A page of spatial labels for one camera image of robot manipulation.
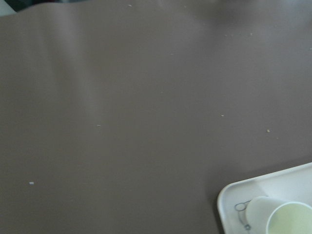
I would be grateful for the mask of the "cream plastic cup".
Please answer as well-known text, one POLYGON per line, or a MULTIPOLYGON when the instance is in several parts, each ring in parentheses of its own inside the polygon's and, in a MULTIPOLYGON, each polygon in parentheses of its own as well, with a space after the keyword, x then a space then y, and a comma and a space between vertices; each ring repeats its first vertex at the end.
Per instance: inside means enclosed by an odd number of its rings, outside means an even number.
POLYGON ((247 205, 246 220, 256 234, 310 234, 312 207, 303 202, 259 196, 247 205))

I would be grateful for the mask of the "beige rabbit tray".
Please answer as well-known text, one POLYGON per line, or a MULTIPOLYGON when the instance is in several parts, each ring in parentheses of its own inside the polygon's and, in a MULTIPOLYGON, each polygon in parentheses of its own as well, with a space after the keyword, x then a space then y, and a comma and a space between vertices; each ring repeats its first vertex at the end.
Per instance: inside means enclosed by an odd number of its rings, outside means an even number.
POLYGON ((226 234, 254 234, 245 218, 247 204, 257 196, 312 204, 312 164, 307 163, 225 186, 217 209, 226 234))

